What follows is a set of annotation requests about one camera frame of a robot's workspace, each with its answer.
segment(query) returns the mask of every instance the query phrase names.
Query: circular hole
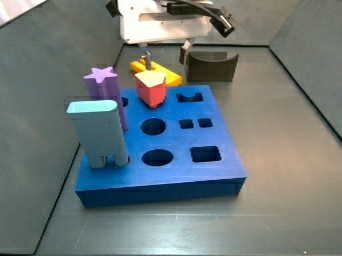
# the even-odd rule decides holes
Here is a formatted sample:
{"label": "circular hole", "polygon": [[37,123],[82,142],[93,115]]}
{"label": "circular hole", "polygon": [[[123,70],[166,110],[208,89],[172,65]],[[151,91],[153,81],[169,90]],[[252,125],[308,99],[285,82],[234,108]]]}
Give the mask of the circular hole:
{"label": "circular hole", "polygon": [[174,155],[165,149],[155,149],[145,153],[143,162],[150,166],[163,166],[174,159]]}
{"label": "circular hole", "polygon": [[147,119],[142,124],[142,131],[147,135],[159,135],[166,131],[166,122],[159,118]]}

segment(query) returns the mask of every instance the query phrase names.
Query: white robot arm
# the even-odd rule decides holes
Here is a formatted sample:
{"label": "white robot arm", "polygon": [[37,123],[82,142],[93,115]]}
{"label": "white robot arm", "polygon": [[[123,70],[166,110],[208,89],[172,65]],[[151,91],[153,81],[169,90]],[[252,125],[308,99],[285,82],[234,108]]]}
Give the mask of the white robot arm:
{"label": "white robot arm", "polygon": [[208,36],[213,26],[224,37],[234,31],[230,15],[201,0],[113,0],[107,9],[121,15],[121,35],[129,44]]}

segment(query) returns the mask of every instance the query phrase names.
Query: square hole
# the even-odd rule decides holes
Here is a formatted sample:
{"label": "square hole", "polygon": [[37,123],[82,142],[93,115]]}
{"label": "square hole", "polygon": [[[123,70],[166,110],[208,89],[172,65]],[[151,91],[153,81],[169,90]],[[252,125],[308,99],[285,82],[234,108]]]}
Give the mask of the square hole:
{"label": "square hole", "polygon": [[214,162],[222,160],[220,148],[217,146],[194,147],[190,149],[190,151],[193,161],[196,163]]}
{"label": "square hole", "polygon": [[192,119],[180,120],[180,125],[182,129],[192,129],[194,128],[194,122]]}
{"label": "square hole", "polygon": [[213,122],[212,122],[210,118],[198,119],[198,124],[200,124],[200,127],[202,127],[202,128],[213,127]]}

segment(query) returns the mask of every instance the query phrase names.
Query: rectangular block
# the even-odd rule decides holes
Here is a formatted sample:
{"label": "rectangular block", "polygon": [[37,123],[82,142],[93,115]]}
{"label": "rectangular block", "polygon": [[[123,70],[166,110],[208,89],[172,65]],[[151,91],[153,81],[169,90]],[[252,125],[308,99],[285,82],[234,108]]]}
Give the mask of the rectangular block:
{"label": "rectangular block", "polygon": [[151,109],[122,91],[130,164],[91,169],[83,156],[77,193],[86,207],[238,195],[248,174],[209,86],[167,89]]}

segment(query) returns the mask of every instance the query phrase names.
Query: gray wall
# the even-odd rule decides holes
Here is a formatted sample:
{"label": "gray wall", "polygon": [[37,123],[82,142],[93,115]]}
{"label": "gray wall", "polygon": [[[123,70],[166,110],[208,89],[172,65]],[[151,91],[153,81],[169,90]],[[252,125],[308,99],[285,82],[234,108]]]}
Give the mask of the gray wall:
{"label": "gray wall", "polygon": [[342,136],[342,1],[304,0],[270,47]]}
{"label": "gray wall", "polygon": [[115,63],[107,0],[51,0],[0,29],[0,253],[34,253],[78,148],[66,105]]}
{"label": "gray wall", "polygon": [[228,38],[213,29],[197,43],[264,45],[270,42],[301,0],[213,0],[217,7],[225,6],[233,14],[237,30]]}

